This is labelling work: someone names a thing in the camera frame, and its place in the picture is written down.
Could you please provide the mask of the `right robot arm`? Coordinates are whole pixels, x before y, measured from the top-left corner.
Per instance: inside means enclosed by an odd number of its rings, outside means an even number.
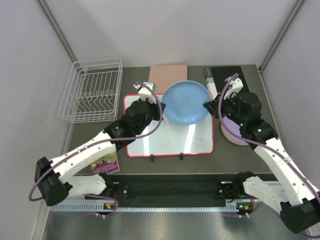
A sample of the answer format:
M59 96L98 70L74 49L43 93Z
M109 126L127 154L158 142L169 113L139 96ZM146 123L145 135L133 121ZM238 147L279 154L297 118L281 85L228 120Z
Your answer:
M262 103L253 92L225 98L213 94L203 105L217 119L227 118L239 126L241 139L267 164L284 192L265 183L256 174L238 173L233 192L239 198L253 196L277 214L293 233L299 234L320 222L320 191L311 184L286 152L275 129L262 118Z

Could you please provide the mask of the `blue plate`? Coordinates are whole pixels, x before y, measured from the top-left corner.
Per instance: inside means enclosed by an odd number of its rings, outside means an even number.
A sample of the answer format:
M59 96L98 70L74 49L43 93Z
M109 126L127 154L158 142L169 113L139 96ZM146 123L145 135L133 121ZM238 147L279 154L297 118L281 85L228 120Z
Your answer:
M206 118L209 111L204 104L211 100L211 94L202 84L185 80L171 85L163 94L161 103L165 105L164 115L170 121L189 126Z

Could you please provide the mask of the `purple plate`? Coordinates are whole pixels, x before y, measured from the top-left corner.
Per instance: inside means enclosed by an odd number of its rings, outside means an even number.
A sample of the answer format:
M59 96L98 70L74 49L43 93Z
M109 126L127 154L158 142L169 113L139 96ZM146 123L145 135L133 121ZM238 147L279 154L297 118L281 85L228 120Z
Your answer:
M223 122L225 123L225 125L234 133L236 134L238 137L240 137L240 127L234 123L233 121L231 121L230 119L228 119L227 117L223 117L222 118Z

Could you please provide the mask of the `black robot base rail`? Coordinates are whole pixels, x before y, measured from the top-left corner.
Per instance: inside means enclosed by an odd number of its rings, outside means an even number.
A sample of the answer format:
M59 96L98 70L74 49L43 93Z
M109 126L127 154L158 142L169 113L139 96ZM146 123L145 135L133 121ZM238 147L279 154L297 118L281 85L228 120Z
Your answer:
M120 207L222 207L240 202L234 174L109 174Z

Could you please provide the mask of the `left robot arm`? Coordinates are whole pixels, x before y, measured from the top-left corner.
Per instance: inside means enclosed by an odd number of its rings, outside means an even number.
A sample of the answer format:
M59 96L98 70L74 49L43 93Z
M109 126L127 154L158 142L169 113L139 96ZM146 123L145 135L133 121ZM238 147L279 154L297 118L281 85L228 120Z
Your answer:
M136 139L152 121L160 123L165 104L138 99L124 115L109 124L98 135L74 150L51 160L46 157L36 162L33 190L38 189L47 206L61 203L67 197L87 195L91 198L109 198L114 191L106 173L78 176L77 173L94 161L115 153Z

